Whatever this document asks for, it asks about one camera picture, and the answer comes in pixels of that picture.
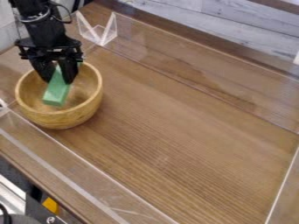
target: green block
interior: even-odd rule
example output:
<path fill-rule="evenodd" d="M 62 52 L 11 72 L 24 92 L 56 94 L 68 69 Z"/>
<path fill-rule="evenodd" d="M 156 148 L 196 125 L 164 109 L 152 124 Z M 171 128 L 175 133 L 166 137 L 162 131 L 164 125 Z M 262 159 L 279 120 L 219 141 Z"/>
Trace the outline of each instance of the green block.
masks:
<path fill-rule="evenodd" d="M 62 76 L 62 68 L 60 66 L 56 66 L 56 70 L 42 98 L 43 103 L 56 107 L 63 106 L 70 90 L 71 84 L 66 84 Z"/>

